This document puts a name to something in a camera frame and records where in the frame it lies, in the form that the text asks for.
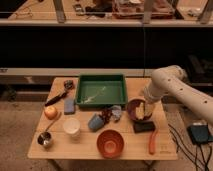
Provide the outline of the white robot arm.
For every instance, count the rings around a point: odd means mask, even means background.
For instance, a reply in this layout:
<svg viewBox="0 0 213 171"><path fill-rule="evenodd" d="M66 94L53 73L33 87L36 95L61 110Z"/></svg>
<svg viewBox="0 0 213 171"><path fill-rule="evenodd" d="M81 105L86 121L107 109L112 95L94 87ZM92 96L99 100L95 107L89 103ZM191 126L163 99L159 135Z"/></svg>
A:
<svg viewBox="0 0 213 171"><path fill-rule="evenodd" d="M145 101L153 104L169 93L213 126L213 97L190 87L183 78L184 70L177 65L155 69L143 89Z"/></svg>

